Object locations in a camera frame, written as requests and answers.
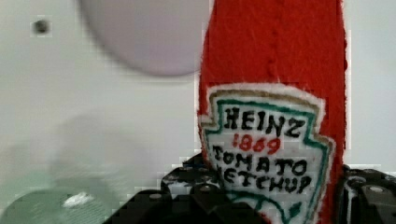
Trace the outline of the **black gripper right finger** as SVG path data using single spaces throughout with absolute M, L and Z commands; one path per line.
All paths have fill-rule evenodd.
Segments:
M 395 177 L 345 165 L 335 202 L 335 224 L 396 224 Z

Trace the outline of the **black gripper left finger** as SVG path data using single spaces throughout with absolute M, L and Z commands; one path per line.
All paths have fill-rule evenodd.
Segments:
M 159 189 L 136 193 L 104 224 L 268 224 L 247 203 L 231 201 L 217 172 L 198 154 L 166 175 Z

